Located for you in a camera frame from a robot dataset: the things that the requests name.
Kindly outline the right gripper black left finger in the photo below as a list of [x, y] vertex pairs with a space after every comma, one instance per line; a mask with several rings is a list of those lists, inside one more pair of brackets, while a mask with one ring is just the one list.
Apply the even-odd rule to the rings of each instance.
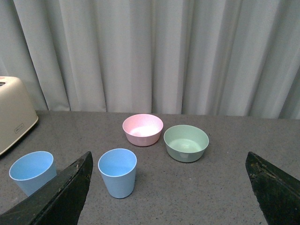
[[86, 152], [31, 196], [0, 216], [2, 225], [76, 225], [93, 171]]

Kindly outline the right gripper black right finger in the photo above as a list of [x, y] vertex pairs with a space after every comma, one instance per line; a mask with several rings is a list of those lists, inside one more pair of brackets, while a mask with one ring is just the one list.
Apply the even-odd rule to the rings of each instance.
[[300, 181], [259, 155], [245, 162], [252, 190], [269, 225], [300, 223]]

